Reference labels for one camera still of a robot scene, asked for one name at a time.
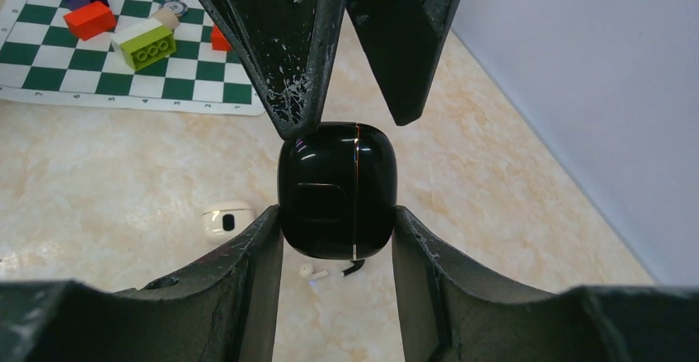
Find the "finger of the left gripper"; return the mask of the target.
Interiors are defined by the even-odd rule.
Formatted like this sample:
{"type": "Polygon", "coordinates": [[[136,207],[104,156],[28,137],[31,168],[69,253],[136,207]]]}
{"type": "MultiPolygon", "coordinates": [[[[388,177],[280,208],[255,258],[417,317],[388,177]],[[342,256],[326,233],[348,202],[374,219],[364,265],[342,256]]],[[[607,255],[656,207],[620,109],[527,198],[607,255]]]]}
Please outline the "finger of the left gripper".
{"type": "Polygon", "coordinates": [[[316,129],[346,0],[199,0],[232,45],[280,138],[316,129]]]}
{"type": "Polygon", "coordinates": [[[418,120],[460,0],[347,0],[369,66],[396,125],[418,120]]]}

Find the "black earbud charging case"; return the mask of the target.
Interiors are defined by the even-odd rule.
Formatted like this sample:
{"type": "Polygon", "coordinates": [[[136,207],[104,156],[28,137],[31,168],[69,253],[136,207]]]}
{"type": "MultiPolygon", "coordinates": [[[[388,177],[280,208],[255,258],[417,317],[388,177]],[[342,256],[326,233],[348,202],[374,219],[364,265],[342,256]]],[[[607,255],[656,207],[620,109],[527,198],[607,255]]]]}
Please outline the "black earbud charging case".
{"type": "Polygon", "coordinates": [[[283,143],[279,220],[305,256],[357,261],[376,255],[396,221],[397,166],[390,139],[366,124],[326,122],[283,143]]]}

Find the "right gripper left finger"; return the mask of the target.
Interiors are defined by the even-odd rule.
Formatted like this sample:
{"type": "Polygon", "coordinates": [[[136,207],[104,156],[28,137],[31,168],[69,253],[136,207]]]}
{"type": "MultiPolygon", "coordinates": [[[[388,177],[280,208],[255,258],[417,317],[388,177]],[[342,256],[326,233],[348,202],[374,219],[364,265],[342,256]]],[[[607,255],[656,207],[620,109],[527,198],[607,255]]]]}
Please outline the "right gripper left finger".
{"type": "Polygon", "coordinates": [[[268,361],[284,243],[268,207],[232,240],[142,289],[1,284],[4,361],[268,361]]]}

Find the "black earbud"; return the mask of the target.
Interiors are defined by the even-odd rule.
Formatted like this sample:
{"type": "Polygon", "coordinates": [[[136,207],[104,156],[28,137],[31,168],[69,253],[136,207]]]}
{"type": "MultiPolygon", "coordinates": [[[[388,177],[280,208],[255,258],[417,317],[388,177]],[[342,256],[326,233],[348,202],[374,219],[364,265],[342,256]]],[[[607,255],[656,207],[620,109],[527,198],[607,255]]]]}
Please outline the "black earbud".
{"type": "Polygon", "coordinates": [[[351,266],[342,270],[343,277],[352,275],[353,273],[360,270],[364,266],[365,260],[356,260],[356,261],[351,261],[350,263],[351,263],[351,266]]]}

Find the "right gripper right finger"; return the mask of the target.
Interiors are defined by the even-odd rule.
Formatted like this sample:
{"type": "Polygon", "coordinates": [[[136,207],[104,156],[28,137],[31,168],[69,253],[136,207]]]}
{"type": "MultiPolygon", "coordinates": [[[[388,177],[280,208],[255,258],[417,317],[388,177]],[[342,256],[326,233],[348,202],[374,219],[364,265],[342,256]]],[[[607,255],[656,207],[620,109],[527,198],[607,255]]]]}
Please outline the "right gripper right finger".
{"type": "Polygon", "coordinates": [[[396,212],[392,265],[408,361],[695,361],[698,290],[580,285],[493,271],[396,212]]]}

